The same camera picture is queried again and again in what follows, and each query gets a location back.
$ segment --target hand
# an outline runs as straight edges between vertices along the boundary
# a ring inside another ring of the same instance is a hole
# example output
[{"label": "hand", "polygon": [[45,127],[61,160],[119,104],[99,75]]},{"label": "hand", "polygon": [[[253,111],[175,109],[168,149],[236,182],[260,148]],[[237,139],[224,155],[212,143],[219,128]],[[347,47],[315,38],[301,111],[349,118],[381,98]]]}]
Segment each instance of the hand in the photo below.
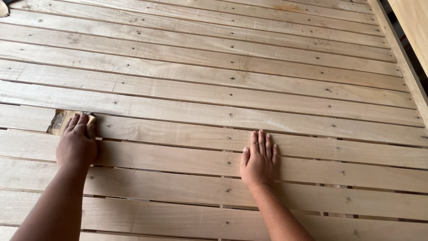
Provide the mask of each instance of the hand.
[{"label": "hand", "polygon": [[267,135],[265,141],[263,130],[260,130],[258,134],[253,131],[250,150],[244,148],[241,157],[241,178],[250,190],[265,185],[273,188],[277,157],[278,150],[276,145],[272,150],[270,136]]},{"label": "hand", "polygon": [[97,156],[95,123],[86,126],[88,116],[75,114],[65,126],[56,147],[60,168],[87,170]]}]

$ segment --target wooden slat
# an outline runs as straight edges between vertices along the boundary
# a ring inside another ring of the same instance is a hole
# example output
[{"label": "wooden slat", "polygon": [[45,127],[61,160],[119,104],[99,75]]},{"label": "wooden slat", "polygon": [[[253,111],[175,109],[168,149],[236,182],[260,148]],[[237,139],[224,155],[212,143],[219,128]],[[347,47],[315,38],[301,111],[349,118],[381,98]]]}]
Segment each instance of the wooden slat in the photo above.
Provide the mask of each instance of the wooden slat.
[{"label": "wooden slat", "polygon": [[[365,78],[367,81],[370,81],[370,79],[374,77],[383,79],[391,78],[390,76],[383,77],[382,75],[384,74],[402,77],[401,72],[398,71],[399,68],[394,63],[357,58],[351,59],[351,57],[338,55],[328,56],[328,54],[324,54],[326,57],[323,59],[319,57],[319,60],[328,61],[329,64],[323,64],[323,66],[313,66],[302,63],[290,63],[234,54],[137,43],[126,40],[65,33],[52,30],[41,30],[37,28],[21,27],[9,24],[0,24],[0,30],[1,33],[4,33],[0,35],[0,38],[9,41],[20,41],[36,45],[72,48],[98,53],[144,58],[148,60],[160,60],[223,69],[235,69],[240,71],[272,75],[283,75],[317,80],[324,80],[325,78],[343,79],[346,78],[345,76],[354,76],[354,78]],[[295,58],[300,62],[312,62],[311,59],[317,60],[317,57],[315,56],[318,56],[318,54],[315,54],[313,58],[300,57],[300,55],[295,55]],[[352,67],[353,65],[361,65],[361,67],[354,68]],[[336,69],[336,67],[346,67],[347,69]],[[350,68],[355,70],[364,70],[370,73],[350,70]]]},{"label": "wooden slat", "polygon": [[343,1],[343,0],[290,0],[291,2],[295,3],[304,3],[307,5],[313,5],[313,6],[322,6],[326,8],[332,8],[332,9],[341,9],[341,10],[348,10],[348,11],[354,11],[354,12],[360,12],[360,11],[366,11],[368,9],[370,11],[370,6],[367,6],[367,3],[360,4],[361,1]]},{"label": "wooden slat", "polygon": [[[164,3],[164,1],[166,3],[171,3],[172,0],[157,0],[156,2]],[[222,1],[202,0],[201,3],[198,3],[198,1],[194,3],[173,1],[176,5],[180,6],[144,2],[141,0],[114,0],[109,2],[97,0],[68,0],[68,2],[278,33],[288,33],[290,30],[284,30],[283,28],[291,28],[293,31],[299,30],[299,35],[305,35],[303,32],[306,31],[313,31],[312,33],[331,32],[332,34],[342,36],[344,39],[351,37],[354,33],[358,35],[370,34],[372,36],[384,37],[384,34],[378,26],[294,12],[275,11],[273,9],[253,6],[243,7],[236,3]],[[374,40],[374,38],[367,38],[366,36],[362,38]]]},{"label": "wooden slat", "polygon": [[[0,241],[9,241],[18,227],[0,226]],[[123,233],[81,232],[80,241],[209,241],[208,239],[172,238]]]},{"label": "wooden slat", "polygon": [[[33,65],[33,68],[23,70],[22,67],[14,67],[14,62],[11,63],[12,65],[7,63],[4,65],[6,71],[4,74],[0,73],[0,78],[25,83],[67,86],[83,90],[100,90],[136,96],[152,96],[186,102],[213,103],[424,127],[417,110],[133,76],[119,75],[119,78],[116,78],[112,74],[101,72],[90,72],[86,75],[88,71],[83,73],[77,69],[63,71],[62,68],[58,67],[55,67],[55,69],[59,70],[56,72],[40,72],[39,65]],[[26,63],[18,64],[21,66],[28,65]]]},{"label": "wooden slat", "polygon": [[[282,79],[273,75],[260,75],[258,73],[244,71],[215,69],[204,66],[183,65],[179,63],[168,63],[155,60],[142,60],[139,58],[16,42],[0,41],[0,46],[2,47],[0,50],[3,50],[3,52],[0,52],[0,57],[6,59],[26,60],[35,63],[47,63],[60,66],[73,66],[77,68],[126,73],[144,77],[168,78],[188,82],[200,82],[201,79],[205,79],[207,76],[211,79],[223,79],[223,82],[246,82],[254,78],[265,78],[266,80]],[[281,68],[286,64],[291,64],[294,67],[297,65],[303,67],[303,69],[297,68],[283,70],[290,72],[293,76],[303,78],[305,76],[307,78],[314,77],[317,80],[380,87],[383,89],[404,91],[407,89],[403,78],[318,66],[310,66],[310,69],[308,69],[308,65],[287,62],[281,63]]]},{"label": "wooden slat", "polygon": [[400,39],[397,36],[397,33],[393,30],[391,22],[387,17],[385,10],[381,7],[381,4],[377,0],[369,0],[376,17],[380,25],[385,29],[385,34],[388,42],[391,45],[394,54],[397,56],[398,64],[403,72],[404,79],[407,86],[412,93],[413,99],[418,106],[419,111],[421,112],[422,118],[425,123],[428,123],[428,97],[419,81],[418,75],[412,67],[412,64],[409,60],[409,57],[406,54],[406,51],[401,45]]},{"label": "wooden slat", "polygon": [[[227,50],[229,50],[230,46],[233,45],[235,45],[235,47],[239,49],[239,44],[235,43],[235,41],[231,41],[231,39],[235,39],[248,42],[267,43],[277,46],[308,49],[327,53],[336,53],[348,56],[395,62],[395,58],[389,49],[314,39],[303,36],[265,32],[260,30],[200,23],[176,18],[166,18],[162,16],[125,12],[115,9],[107,10],[102,7],[89,5],[86,5],[84,8],[82,8],[80,7],[80,5],[73,3],[54,1],[54,4],[51,4],[51,2],[52,1],[47,0],[40,0],[37,2],[26,1],[27,5],[12,3],[11,7],[21,10],[27,10],[27,6],[31,5],[31,11],[52,13],[61,16],[93,19],[97,21],[107,21],[109,23],[119,23],[122,25],[116,26],[114,24],[110,24],[108,25],[107,29],[111,32],[122,32],[120,38],[132,37],[135,40],[146,42],[150,42],[152,39],[151,37],[155,38],[156,36],[158,36],[156,39],[161,39],[162,42],[166,41],[166,44],[168,45],[174,45],[177,40],[181,39],[179,37],[180,35],[178,35],[177,33],[180,32],[193,34],[192,37],[185,38],[187,41],[191,41],[194,39],[195,42],[190,42],[190,46],[199,46],[200,44],[202,44],[200,42],[209,42],[211,43],[211,45],[223,46],[223,49]],[[37,18],[36,21],[39,21],[39,19],[42,20],[39,24],[43,24],[43,21],[51,21],[51,18],[48,18],[46,16],[44,16],[43,18]],[[79,21],[77,19],[74,20],[74,23],[79,25]],[[94,27],[92,30],[95,31],[94,34],[96,34],[98,28],[105,28],[104,24],[99,22],[91,23],[90,25]],[[159,32],[155,30],[148,30],[145,28],[155,28],[173,32],[165,33],[163,31]],[[167,41],[167,39],[169,38],[165,38],[165,36],[169,36],[172,41]],[[208,41],[207,39],[203,38],[204,36],[220,37],[224,39],[220,40],[220,42],[217,41],[216,38],[211,39],[211,41]]]},{"label": "wooden slat", "polygon": [[[0,187],[43,191],[56,164],[0,159]],[[428,219],[428,196],[300,184],[275,184],[290,209],[384,217]],[[84,194],[168,202],[256,206],[240,179],[89,168]]]},{"label": "wooden slat", "polygon": [[[58,19],[55,22],[45,20],[41,24],[41,22],[39,22],[38,19],[43,18],[43,16],[38,16],[36,19],[33,18],[33,20],[29,21],[28,16],[33,14],[29,12],[21,12],[21,11],[17,11],[17,12],[18,12],[17,15],[13,14],[9,18],[5,18],[4,20],[2,19],[1,22],[30,25],[30,26],[42,25],[44,28],[50,28],[53,30],[65,30],[65,31],[72,31],[72,32],[78,32],[78,33],[84,33],[84,34],[92,34],[91,31],[87,31],[86,27],[79,28],[78,25],[75,25],[74,24],[75,18],[65,18],[65,17],[45,15],[47,17],[55,17]],[[144,57],[144,58],[150,58],[150,59],[156,59],[156,60],[166,60],[166,61],[190,63],[190,64],[197,64],[197,65],[205,65],[205,66],[217,66],[220,68],[241,69],[241,70],[247,70],[247,71],[252,71],[252,69],[254,68],[252,67],[252,65],[254,65],[254,66],[263,67],[263,69],[260,67],[258,70],[254,69],[254,71],[256,72],[267,71],[267,73],[270,73],[269,71],[270,69],[273,69],[273,67],[269,68],[265,66],[278,66],[281,64],[282,65],[285,64],[283,62],[272,61],[272,60],[261,60],[253,57],[242,58],[242,57],[237,57],[230,54],[211,53],[211,52],[193,50],[193,49],[190,50],[190,49],[176,48],[176,47],[170,47],[170,46],[135,43],[135,42],[128,42],[124,40],[105,39],[105,38],[95,37],[95,36],[85,36],[85,35],[82,36],[77,34],[73,35],[70,33],[58,33],[56,31],[40,30],[40,29],[36,30],[29,27],[11,26],[11,25],[5,25],[5,24],[2,24],[0,26],[2,28],[2,32],[8,33],[7,35],[1,36],[1,38],[5,40],[12,40],[12,41],[30,42],[35,44],[47,44],[46,39],[52,40],[53,39],[52,36],[55,36],[54,39],[56,41],[55,42],[50,41],[49,45],[67,47],[67,48],[87,49],[88,46],[84,47],[84,44],[86,42],[97,42],[98,45],[92,45],[90,47],[91,51],[113,53],[113,54],[121,53],[122,55],[127,55],[132,57]],[[111,30],[107,31],[106,29],[106,33],[102,35],[111,36],[110,33],[111,33]],[[70,42],[70,38],[73,38],[73,39],[78,38],[79,41]],[[183,40],[183,41],[178,41],[178,39],[175,39],[175,44],[173,45],[176,45],[177,47],[182,47],[182,45],[184,45],[184,47],[186,48],[198,48],[197,45],[190,46],[189,45],[190,43],[187,43],[188,38],[189,36],[187,36],[186,40]],[[110,49],[103,48],[104,44],[107,42],[108,44],[110,44],[112,48]],[[257,46],[252,46],[252,48],[241,49],[239,48],[240,45],[241,45],[241,42],[237,43],[237,48],[235,48],[235,45],[228,46],[228,49],[230,49],[228,50],[228,52],[232,54],[244,54],[244,55],[249,55],[254,57],[263,57],[263,58],[284,60],[284,61],[296,62],[296,63],[306,63],[306,64],[318,65],[318,66],[329,66],[329,67],[335,67],[335,68],[341,68],[341,69],[359,70],[364,72],[380,73],[380,74],[401,77],[400,73],[397,71],[398,66],[394,63],[387,63],[387,62],[377,61],[377,60],[367,60],[367,59],[361,59],[357,57],[341,56],[336,54],[326,54],[326,53],[319,53],[319,52],[313,52],[313,51],[305,51],[305,50],[294,49],[294,48],[281,48],[281,47],[271,46],[271,45],[262,45],[261,48],[254,51],[254,48],[257,48]]]},{"label": "wooden slat", "polygon": [[[284,21],[289,23],[341,29],[345,31],[353,31],[358,33],[368,33],[368,34],[374,34],[374,35],[379,34],[379,32],[376,32],[376,30],[380,30],[380,28],[378,27],[379,25],[377,24],[376,20],[373,18],[372,15],[354,13],[354,12],[342,11],[343,13],[340,14],[340,17],[342,18],[341,20],[341,19],[335,18],[336,15],[334,15],[332,18],[330,18],[331,16],[329,15],[323,16],[322,9],[320,10],[320,13],[312,14],[314,16],[312,17],[307,15],[306,13],[307,11],[305,11],[305,9],[302,9],[300,11],[305,13],[303,15],[299,11],[286,12],[281,10],[269,9],[269,8],[254,6],[253,3],[247,3],[245,1],[238,1],[238,3],[242,3],[242,4],[236,4],[234,3],[233,0],[232,1],[198,0],[198,1],[192,1],[192,2],[179,1],[179,0],[145,0],[145,1],[170,4],[173,6],[185,6],[185,7],[196,8],[196,9],[206,9],[206,10],[211,10],[216,12],[224,12],[224,13],[244,15],[244,16],[250,16],[250,17],[256,17],[256,18],[272,19],[272,20]],[[298,9],[298,7],[296,6],[290,6],[290,8]],[[330,11],[341,12],[340,10],[332,10],[332,9],[330,9]],[[344,18],[343,16],[345,14],[349,14],[350,16],[347,18]],[[353,22],[343,21],[343,18],[344,20],[351,19],[351,21]]]},{"label": "wooden slat", "polygon": [[288,12],[300,12],[309,15],[323,16],[329,18],[343,19],[348,21],[363,22],[377,25],[376,20],[372,20],[370,14],[373,14],[370,6],[360,4],[337,4],[330,6],[315,6],[298,1],[283,1],[283,0],[225,0],[225,2],[241,3],[252,6],[261,6],[272,9],[279,9]]},{"label": "wooden slat", "polygon": [[99,0],[71,0],[74,3],[86,3],[95,6],[104,6],[113,9],[127,10],[139,13],[181,18],[193,21],[216,23],[234,27],[244,27],[277,33],[288,33],[300,36],[309,36],[319,39],[368,45],[380,48],[389,48],[388,43],[381,36],[365,35],[360,33],[344,32],[341,30],[326,29],[302,24],[289,24],[279,21],[263,20],[226,13],[215,13],[207,10],[198,10],[184,7],[171,7],[158,3],[148,3],[139,0],[126,1],[99,1]]},{"label": "wooden slat", "polygon": [[[0,193],[2,203],[12,207],[0,210],[0,220],[15,224],[23,221],[40,196],[39,193],[13,191]],[[269,239],[258,211],[87,197],[83,198],[83,209],[83,229],[256,241]],[[417,240],[426,236],[427,230],[424,223],[296,216],[320,241],[343,240],[355,236],[355,230],[368,241]]]},{"label": "wooden slat", "polygon": [[48,129],[54,112],[45,108],[1,104],[0,128],[44,132]]},{"label": "wooden slat", "polygon": [[[151,79],[144,77],[118,75],[105,72],[93,72],[83,69],[70,69],[56,66],[38,65],[31,63],[15,62],[0,60],[0,78],[10,81],[20,82],[34,82],[41,84],[55,84],[57,81],[62,80],[62,85],[74,87],[74,88],[87,88],[94,90],[104,91],[116,91],[121,92],[127,89],[128,93],[135,95],[154,95],[152,92],[144,92],[144,87],[149,83],[150,86],[156,86],[157,89],[161,88],[163,93],[168,93],[167,96],[172,96],[178,93],[168,91],[168,89],[162,88],[166,84],[170,86],[189,86],[183,82],[172,82],[164,81],[159,79]],[[282,90],[284,93],[294,93],[300,95],[318,96],[326,98],[335,98],[343,100],[351,100],[358,102],[367,102],[381,105],[391,105],[406,108],[416,108],[416,105],[411,99],[409,93],[392,91],[392,90],[381,90],[361,86],[345,85],[345,84],[333,84],[321,81],[302,80],[296,78],[279,77],[281,80],[267,81],[266,79],[257,78],[252,81],[241,81],[224,80],[223,82],[210,82],[211,79],[207,78],[201,80],[201,83],[207,84],[223,84],[232,87],[246,87],[258,90],[270,90],[279,91]],[[233,90],[232,96],[234,98],[237,93],[233,88],[222,88],[222,87],[211,87],[219,89],[230,89]],[[223,93],[221,98],[217,101],[224,101],[227,98],[231,98],[228,91]],[[274,93],[265,93],[265,95],[277,96]]]},{"label": "wooden slat", "polygon": [[[55,160],[56,136],[12,132],[2,133],[0,140],[7,149],[1,152],[1,155]],[[44,151],[40,154],[37,147],[42,145]],[[98,141],[98,150],[96,164],[102,166],[202,175],[240,176],[240,153],[110,141]],[[24,154],[18,155],[17,152],[19,151],[24,152]],[[282,157],[279,160],[277,180],[428,193],[426,174],[426,171],[420,170]]]},{"label": "wooden slat", "polygon": [[[33,108],[22,107],[24,106],[16,106],[14,113],[22,112],[21,110],[25,108]],[[157,121],[132,120],[129,118],[111,117],[100,114],[97,116],[99,127],[97,130],[97,135],[105,138],[128,139],[132,141],[158,143],[163,145],[242,151],[244,147],[248,147],[251,136],[250,131],[235,130],[230,128],[205,127],[168,122],[159,123]],[[27,118],[22,119],[24,125],[26,125],[25,123],[31,123],[31,121],[31,116],[27,116]],[[8,127],[13,125],[13,123],[5,122],[2,123],[2,125]],[[39,147],[39,142],[41,143],[40,145],[42,147],[52,146],[53,148],[56,146],[56,137],[51,137],[48,135],[40,136],[37,134],[21,132],[0,133],[2,145],[5,147],[0,155],[35,158],[41,160],[55,160],[54,151],[50,153],[40,152],[37,150],[37,148]],[[271,135],[275,143],[278,144],[279,153],[282,155],[428,169],[427,149],[407,148],[393,145],[378,145],[305,136],[289,136],[274,133],[271,133]],[[102,157],[101,159],[103,160],[103,164],[108,166],[120,166],[118,163],[130,162],[128,164],[129,166],[124,167],[131,167],[133,165],[132,160],[136,159],[138,161],[140,158],[142,158],[141,163],[144,163],[144,160],[150,158],[150,156],[156,157],[156,159],[168,160],[172,157],[166,153],[175,153],[174,151],[157,152],[155,147],[132,143],[105,142],[104,146],[104,148],[101,148],[103,152],[101,152],[100,156]],[[226,160],[224,163],[222,163],[222,165],[227,164],[227,168],[230,168],[228,162],[232,162],[232,160],[234,160],[233,155],[239,156],[239,154],[233,154],[230,152],[225,152],[223,154],[214,152],[216,154],[204,156],[203,152],[195,154],[194,151],[187,149],[181,149],[181,152],[183,153],[184,157],[192,156],[196,165],[199,164],[200,159],[207,158],[205,156],[213,156],[214,159],[218,157],[218,160]]]},{"label": "wooden slat", "polygon": [[[0,87],[0,102],[11,104],[66,108],[129,117],[253,130],[265,129],[287,133],[428,146],[427,130],[417,127],[149,99],[8,81],[1,81]],[[60,96],[61,98],[50,99],[49,97],[52,95]],[[134,106],[145,106],[145,108],[134,108]]]}]

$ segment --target forearm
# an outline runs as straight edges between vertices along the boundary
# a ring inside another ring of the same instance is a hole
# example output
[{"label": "forearm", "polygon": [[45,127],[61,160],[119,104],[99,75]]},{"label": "forearm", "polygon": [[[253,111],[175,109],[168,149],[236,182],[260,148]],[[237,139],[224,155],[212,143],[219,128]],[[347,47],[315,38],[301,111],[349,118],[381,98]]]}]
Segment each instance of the forearm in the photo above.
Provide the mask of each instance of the forearm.
[{"label": "forearm", "polygon": [[88,168],[62,167],[12,241],[78,241]]},{"label": "forearm", "polygon": [[313,241],[313,237],[276,196],[272,187],[250,188],[272,241]]}]

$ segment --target wood slat bed frame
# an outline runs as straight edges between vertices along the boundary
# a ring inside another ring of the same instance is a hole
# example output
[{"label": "wood slat bed frame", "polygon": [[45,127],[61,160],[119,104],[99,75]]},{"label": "wood slat bed frame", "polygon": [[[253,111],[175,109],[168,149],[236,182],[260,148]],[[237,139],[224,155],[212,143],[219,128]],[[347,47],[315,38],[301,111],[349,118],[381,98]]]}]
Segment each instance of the wood slat bed frame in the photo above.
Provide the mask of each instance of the wood slat bed frame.
[{"label": "wood slat bed frame", "polygon": [[385,16],[378,0],[10,4],[0,240],[56,173],[55,109],[97,114],[83,241],[269,240],[239,178],[258,129],[317,241],[424,240],[427,96]]}]

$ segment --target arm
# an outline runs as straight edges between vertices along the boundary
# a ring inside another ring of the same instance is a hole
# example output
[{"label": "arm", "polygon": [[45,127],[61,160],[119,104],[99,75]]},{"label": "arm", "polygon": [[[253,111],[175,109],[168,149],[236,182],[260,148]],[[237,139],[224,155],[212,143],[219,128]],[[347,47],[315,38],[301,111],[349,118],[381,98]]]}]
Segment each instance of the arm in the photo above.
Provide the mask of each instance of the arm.
[{"label": "arm", "polygon": [[86,114],[68,121],[56,148],[59,170],[11,241],[78,241],[83,186],[97,155],[95,124]]},{"label": "arm", "polygon": [[242,181],[248,186],[272,241],[315,241],[277,197],[275,184],[278,149],[272,148],[270,136],[263,130],[251,135],[250,150],[244,148],[241,158]]}]

